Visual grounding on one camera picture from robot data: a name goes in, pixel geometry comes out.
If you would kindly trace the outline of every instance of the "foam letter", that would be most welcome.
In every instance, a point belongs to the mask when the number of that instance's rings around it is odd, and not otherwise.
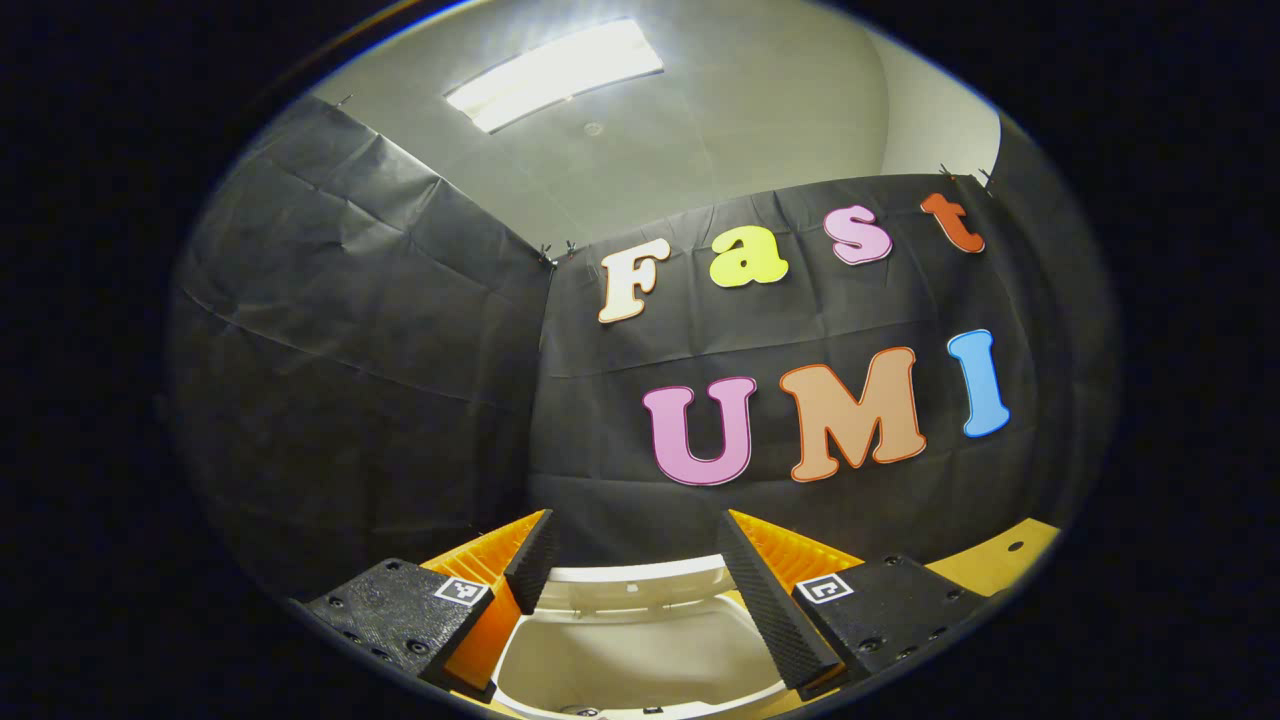
[[[686,486],[718,486],[746,470],[751,462],[751,420],[746,398],[755,392],[751,378],[724,378],[707,387],[721,406],[724,452],[716,460],[699,460],[689,451],[689,418],[685,409],[694,401],[687,387],[664,387],[644,396],[653,416],[653,452],[658,468],[668,478]]]
[[[741,242],[741,247],[733,247]],[[787,274],[787,261],[778,256],[778,241],[767,228],[742,225],[724,231],[712,241],[719,256],[712,260],[712,281],[721,287],[739,287],[751,281],[772,283]]]
[[[827,213],[827,219],[822,222],[822,229],[836,241],[831,249],[849,265],[861,265],[874,263],[888,256],[893,250],[893,241],[883,229],[868,224],[876,222],[876,214],[854,205],[852,208],[840,208]]]
[[[652,258],[666,260],[669,256],[671,245],[658,238],[600,260],[605,270],[600,322],[616,323],[644,311],[644,300],[636,297],[634,288],[639,286],[644,292],[653,292],[653,286],[658,282],[658,265]]]
[[[947,352],[960,361],[969,388],[969,421],[964,424],[964,434],[969,437],[989,436],[1009,421],[1009,409],[1000,401],[991,343],[987,331],[969,331],[947,342]]]
[[[877,425],[881,442],[872,455],[877,462],[896,462],[923,452],[924,436],[915,420],[911,391],[914,364],[910,347],[877,352],[860,402],[826,365],[806,365],[782,375],[778,386],[795,397],[800,415],[800,464],[791,469],[791,479],[808,483],[836,474],[840,462],[828,454],[827,433],[854,468],[867,459]]]
[[[964,208],[956,202],[947,202],[942,193],[934,192],[933,195],[924,199],[920,202],[920,210],[929,213],[938,224],[942,225],[942,232],[946,233],[947,240],[951,245],[955,245],[965,252],[982,252],[982,249],[987,246],[982,241],[980,234],[969,232],[960,218],[965,217]]]

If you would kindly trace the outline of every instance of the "ceiling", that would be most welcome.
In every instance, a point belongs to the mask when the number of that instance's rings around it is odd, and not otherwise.
[[[664,72],[488,135],[443,96],[513,55],[635,18]],[[585,245],[780,187],[879,174],[888,95],[847,15],[803,0],[489,0],[436,18],[314,90],[531,245]],[[589,136],[584,126],[599,123]]]

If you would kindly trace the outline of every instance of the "white container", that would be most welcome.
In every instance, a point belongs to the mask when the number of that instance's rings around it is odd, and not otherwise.
[[[786,687],[731,589],[719,555],[556,568],[498,661],[494,702],[532,720],[751,717]]]

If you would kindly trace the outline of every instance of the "ceiling light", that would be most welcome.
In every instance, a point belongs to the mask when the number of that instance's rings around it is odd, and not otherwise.
[[[662,72],[635,20],[614,20],[508,60],[444,96],[485,132],[613,82]]]

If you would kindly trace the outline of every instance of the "yellow letter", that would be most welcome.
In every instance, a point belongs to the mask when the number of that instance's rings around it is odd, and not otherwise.
[[[910,347],[891,347],[872,357],[859,402],[826,365],[805,365],[782,375],[778,386],[796,400],[800,415],[800,464],[791,469],[799,483],[836,474],[840,462],[828,454],[827,433],[850,465],[858,468],[879,425],[881,442],[872,457],[896,462],[924,451],[924,436],[915,421],[911,392]]]
[[[741,242],[741,247],[733,247]],[[724,231],[712,241],[719,258],[712,261],[712,281],[721,287],[737,287],[751,281],[771,283],[787,274],[787,261],[778,258],[778,241],[759,225]]]
[[[644,310],[644,300],[636,299],[632,288],[640,286],[640,290],[652,292],[658,282],[658,265],[650,258],[666,260],[669,256],[671,245],[659,237],[600,260],[605,270],[600,322],[616,323],[639,315]]]

